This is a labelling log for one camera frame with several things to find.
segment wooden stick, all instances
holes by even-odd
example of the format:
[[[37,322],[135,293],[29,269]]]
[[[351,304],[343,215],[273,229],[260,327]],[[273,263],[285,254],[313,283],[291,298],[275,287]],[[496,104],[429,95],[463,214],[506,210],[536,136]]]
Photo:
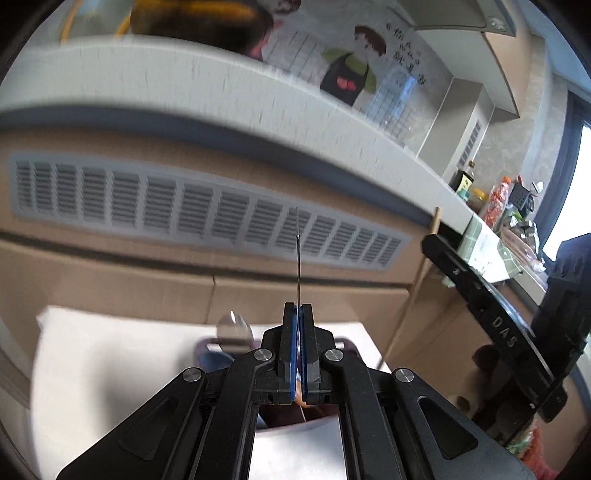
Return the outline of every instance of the wooden stick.
[[[435,215],[433,216],[433,220],[431,221],[431,228],[429,229],[429,232],[430,233],[437,233],[439,231],[440,224],[441,224],[441,207],[437,207],[435,209]],[[386,348],[385,353],[382,355],[382,358],[381,358],[380,362],[378,363],[378,367],[377,367],[378,370],[381,369],[382,366],[386,363],[386,359],[390,356],[390,354],[392,353],[392,350],[394,350],[394,345],[396,345],[396,343],[400,339],[400,334],[402,332],[402,326],[404,325],[404,322],[410,312],[410,309],[412,308],[415,300],[417,299],[418,291],[420,290],[421,284],[423,283],[423,280],[424,280],[425,276],[427,275],[427,272],[429,271],[430,267],[431,267],[431,262],[427,259],[427,257],[425,257],[423,255],[423,257],[421,259],[421,263],[418,266],[417,273],[414,276],[413,284],[410,288],[410,295],[408,296],[408,301],[406,302],[406,305],[404,306],[404,310],[402,311],[402,316],[400,318],[400,321],[398,322],[398,326],[394,329],[394,333],[392,334],[392,338],[390,339],[390,342],[388,343],[388,348]]]

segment jar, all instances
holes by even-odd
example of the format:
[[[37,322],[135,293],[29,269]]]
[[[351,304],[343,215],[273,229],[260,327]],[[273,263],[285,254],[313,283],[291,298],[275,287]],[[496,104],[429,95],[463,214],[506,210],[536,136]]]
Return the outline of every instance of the jar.
[[[468,205],[472,211],[479,213],[487,200],[488,195],[481,189],[474,187],[470,190],[470,196],[466,201],[466,205]]]

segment orange hose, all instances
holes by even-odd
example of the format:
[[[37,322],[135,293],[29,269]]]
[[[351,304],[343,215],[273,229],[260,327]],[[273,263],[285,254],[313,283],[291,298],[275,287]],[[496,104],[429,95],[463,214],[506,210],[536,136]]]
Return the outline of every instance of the orange hose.
[[[119,28],[117,28],[117,31],[115,32],[115,37],[121,37],[122,35],[125,35],[129,30],[130,22],[131,14],[127,15],[127,18],[121,22],[121,25],[119,25]]]
[[[246,4],[216,0],[171,2],[170,0],[136,0],[134,9],[157,11],[180,10],[187,14],[218,17],[230,21],[252,21],[256,10]]]
[[[78,10],[81,6],[82,0],[76,0],[74,2],[74,5],[72,5],[72,9],[70,10],[70,13],[68,13],[68,16],[66,17],[66,22],[64,23],[64,26],[61,29],[61,43],[67,42],[68,38],[70,38],[70,30],[72,29],[72,24],[74,23],[76,14],[78,13]]]

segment window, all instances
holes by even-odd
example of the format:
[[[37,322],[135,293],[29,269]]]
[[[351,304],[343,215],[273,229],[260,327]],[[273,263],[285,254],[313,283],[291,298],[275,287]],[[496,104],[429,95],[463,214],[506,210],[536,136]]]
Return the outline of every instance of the window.
[[[535,216],[547,268],[563,241],[591,232],[590,198],[591,105],[569,92],[560,151]]]
[[[564,206],[542,249],[552,261],[560,242],[591,232],[591,128],[582,127],[581,145]]]

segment metal screw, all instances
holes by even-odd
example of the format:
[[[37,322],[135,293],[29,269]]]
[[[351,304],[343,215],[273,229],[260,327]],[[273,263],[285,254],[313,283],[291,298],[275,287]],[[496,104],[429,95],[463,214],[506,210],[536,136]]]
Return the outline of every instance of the metal screw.
[[[255,358],[261,362],[266,362],[267,360],[270,360],[272,357],[273,357],[273,352],[271,352],[270,350],[267,350],[266,348],[259,348],[255,352]]]
[[[343,352],[341,352],[338,348],[332,348],[327,350],[324,356],[331,362],[340,362],[343,359]]]
[[[183,372],[183,379],[187,382],[196,382],[201,378],[201,370],[195,367],[187,368]]]
[[[414,380],[414,374],[408,368],[400,368],[394,375],[396,380],[402,383],[410,383]]]

